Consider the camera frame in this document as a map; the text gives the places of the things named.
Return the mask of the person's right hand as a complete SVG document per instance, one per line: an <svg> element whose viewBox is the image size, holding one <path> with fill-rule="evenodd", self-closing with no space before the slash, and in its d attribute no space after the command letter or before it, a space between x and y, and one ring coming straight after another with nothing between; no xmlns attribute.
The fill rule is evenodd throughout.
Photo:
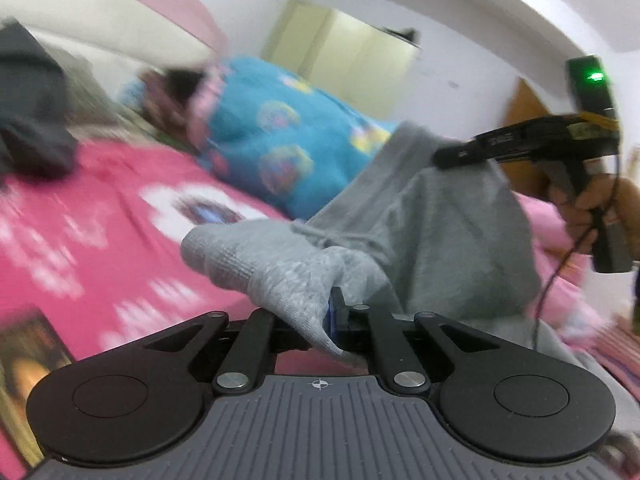
<svg viewBox="0 0 640 480"><path fill-rule="evenodd" d="M628 252L631 258L639 260L640 196L634 182L627 178L616 179L610 174L598 174L576 200L570 200L555 185L549 188L549 198L563 219L568 236L573 242L582 242L577 248L582 254L589 254L598 238L597 231L590 229L591 211L596 208L605 211L608 202L613 200L605 218L623 227Z"/></svg>

